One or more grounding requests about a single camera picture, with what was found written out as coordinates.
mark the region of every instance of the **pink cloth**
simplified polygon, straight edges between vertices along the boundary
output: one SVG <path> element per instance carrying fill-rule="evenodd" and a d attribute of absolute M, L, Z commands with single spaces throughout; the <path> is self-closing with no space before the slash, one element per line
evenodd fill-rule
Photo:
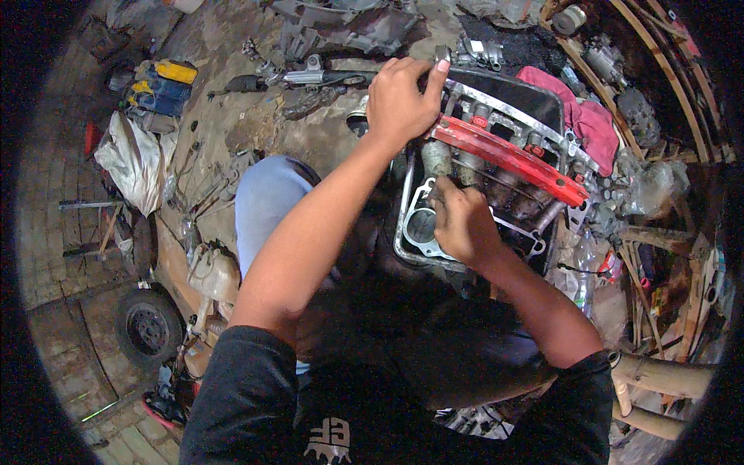
<path fill-rule="evenodd" d="M 565 125 L 572 128 L 578 138 L 583 139 L 584 151 L 600 165 L 600 175 L 612 174 L 612 162 L 620 142 L 612 128 L 610 112 L 591 100 L 579 104 L 566 84 L 532 66 L 520 69 L 516 77 L 554 92 L 563 100 Z"/>

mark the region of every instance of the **right hand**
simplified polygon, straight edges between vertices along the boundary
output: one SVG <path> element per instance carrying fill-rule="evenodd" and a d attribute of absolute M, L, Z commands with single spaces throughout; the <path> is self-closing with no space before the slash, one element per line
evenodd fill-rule
<path fill-rule="evenodd" d="M 422 94 L 416 82 L 426 71 L 429 79 Z M 432 67 L 425 60 L 390 58 L 369 87 L 369 137 L 389 142 L 398 153 L 408 141 L 422 135 L 439 116 L 448 71 L 445 60 Z"/>
<path fill-rule="evenodd" d="M 434 188 L 434 238 L 442 250 L 475 271 L 504 256 L 509 249 L 498 235 L 483 193 L 473 187 L 458 189 L 446 176 L 437 177 Z"/>

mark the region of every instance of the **tire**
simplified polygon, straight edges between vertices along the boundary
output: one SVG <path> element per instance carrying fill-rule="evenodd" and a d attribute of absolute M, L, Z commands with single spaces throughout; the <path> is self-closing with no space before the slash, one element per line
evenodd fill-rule
<path fill-rule="evenodd" d="M 135 289 L 122 297 L 114 327 L 121 351 L 144 371 L 176 356 L 184 333 L 179 311 L 150 289 Z"/>

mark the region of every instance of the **coolant reservoir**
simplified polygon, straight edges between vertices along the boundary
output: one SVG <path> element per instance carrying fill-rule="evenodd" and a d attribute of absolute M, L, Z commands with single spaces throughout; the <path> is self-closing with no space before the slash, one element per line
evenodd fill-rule
<path fill-rule="evenodd" d="M 235 304 L 240 285 L 240 270 L 218 248 L 199 244 L 189 265 L 188 285 L 205 297 Z"/>

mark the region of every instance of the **printed logo on shirt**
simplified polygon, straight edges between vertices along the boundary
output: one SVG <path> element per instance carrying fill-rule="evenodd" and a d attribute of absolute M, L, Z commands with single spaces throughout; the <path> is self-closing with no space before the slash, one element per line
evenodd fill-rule
<path fill-rule="evenodd" d="M 320 436 L 310 436 L 310 441 L 307 444 L 303 457 L 310 453 L 315 452 L 315 459 L 320 460 L 325 455 L 326 460 L 329 464 L 333 462 L 334 458 L 338 458 L 338 464 L 341 465 L 345 459 L 348 463 L 351 463 L 349 458 L 349 445 L 350 445 L 350 432 L 349 422 L 342 420 L 341 418 L 326 418 L 323 420 L 323 426 L 321 428 L 311 428 L 311 433 L 319 433 Z"/>

